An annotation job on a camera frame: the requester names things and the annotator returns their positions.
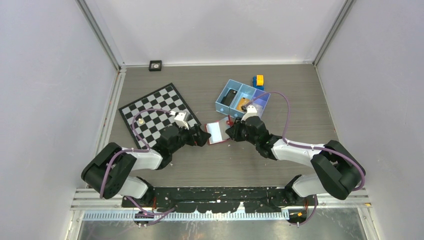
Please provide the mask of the red leather card holder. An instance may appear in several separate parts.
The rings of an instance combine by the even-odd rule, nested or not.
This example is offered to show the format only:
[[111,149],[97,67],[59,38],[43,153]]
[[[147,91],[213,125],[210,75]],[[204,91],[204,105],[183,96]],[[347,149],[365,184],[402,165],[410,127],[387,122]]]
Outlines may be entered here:
[[225,116],[219,121],[210,122],[205,125],[205,131],[210,134],[208,139],[208,144],[218,144],[230,139],[230,136],[226,133],[232,125],[234,124],[234,120],[230,117],[230,115]]

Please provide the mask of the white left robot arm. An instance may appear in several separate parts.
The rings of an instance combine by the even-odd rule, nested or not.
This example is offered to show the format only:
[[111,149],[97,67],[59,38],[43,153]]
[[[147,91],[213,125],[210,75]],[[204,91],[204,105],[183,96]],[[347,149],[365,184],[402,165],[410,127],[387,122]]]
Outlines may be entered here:
[[202,130],[200,124],[192,127],[166,126],[154,146],[147,149],[120,147],[108,143],[82,170],[81,179],[96,190],[101,198],[115,195],[129,196],[141,207],[153,202],[150,183],[140,177],[131,176],[135,170],[161,170],[172,161],[172,155],[185,145],[204,146],[211,134]]

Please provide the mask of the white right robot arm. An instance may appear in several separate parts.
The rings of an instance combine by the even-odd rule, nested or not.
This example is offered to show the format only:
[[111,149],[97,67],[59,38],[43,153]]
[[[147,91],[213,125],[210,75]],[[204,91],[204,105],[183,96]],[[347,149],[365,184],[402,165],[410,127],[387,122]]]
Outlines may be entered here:
[[286,186],[285,198],[299,205],[305,197],[328,193],[345,200],[365,184],[365,169],[338,141],[306,144],[272,134],[258,117],[237,118],[225,131],[236,142],[249,142],[264,158],[291,161],[312,168],[315,173],[297,175]]

